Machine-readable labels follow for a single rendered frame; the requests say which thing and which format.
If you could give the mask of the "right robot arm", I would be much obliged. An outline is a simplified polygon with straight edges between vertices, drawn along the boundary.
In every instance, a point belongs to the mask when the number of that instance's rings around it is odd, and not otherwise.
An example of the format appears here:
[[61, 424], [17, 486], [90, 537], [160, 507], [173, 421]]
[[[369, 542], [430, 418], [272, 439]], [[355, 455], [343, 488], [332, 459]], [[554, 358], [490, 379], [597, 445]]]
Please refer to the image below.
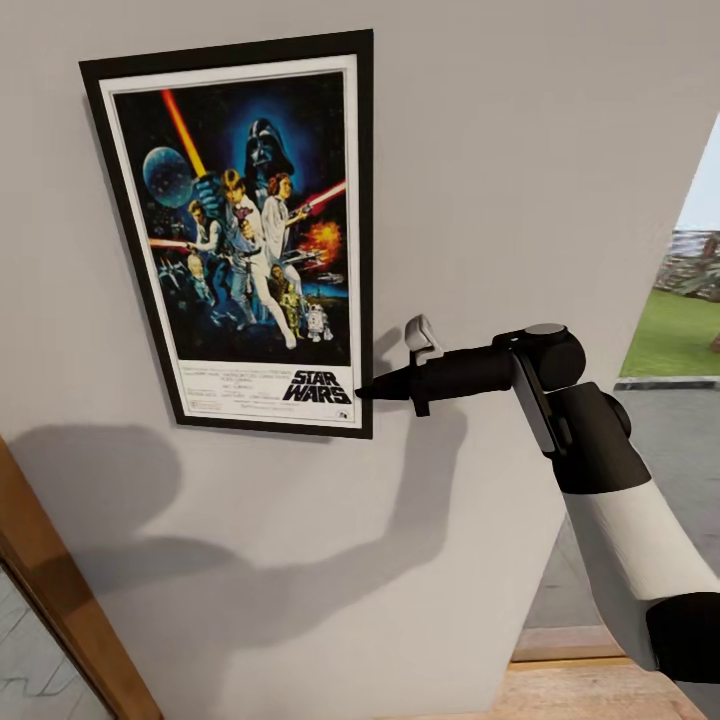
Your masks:
[[586, 368], [566, 325], [494, 336], [443, 353], [425, 314], [405, 325], [405, 368], [356, 390], [364, 399], [429, 402], [514, 388], [552, 460], [594, 602], [626, 655], [660, 671], [707, 720], [720, 720], [720, 580], [698, 553], [629, 441], [630, 418]]

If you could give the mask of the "poster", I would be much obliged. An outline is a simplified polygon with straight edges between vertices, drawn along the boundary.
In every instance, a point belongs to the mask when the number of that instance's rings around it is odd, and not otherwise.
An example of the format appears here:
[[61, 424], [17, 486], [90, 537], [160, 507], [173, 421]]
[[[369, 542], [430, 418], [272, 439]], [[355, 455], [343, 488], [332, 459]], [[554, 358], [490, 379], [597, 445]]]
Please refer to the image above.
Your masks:
[[176, 423], [373, 440], [374, 29], [79, 67]]

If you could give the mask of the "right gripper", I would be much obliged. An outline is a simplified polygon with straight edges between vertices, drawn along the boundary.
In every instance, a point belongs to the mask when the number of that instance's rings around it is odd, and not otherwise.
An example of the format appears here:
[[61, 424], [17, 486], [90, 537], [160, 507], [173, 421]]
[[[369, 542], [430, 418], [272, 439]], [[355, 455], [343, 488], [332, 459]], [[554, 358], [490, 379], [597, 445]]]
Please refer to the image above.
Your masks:
[[413, 399], [417, 417], [430, 416], [429, 402], [473, 396], [478, 381], [470, 349], [443, 353], [443, 357], [427, 359], [417, 365], [415, 352], [409, 353], [405, 368], [374, 377], [373, 384], [356, 390], [364, 399]]

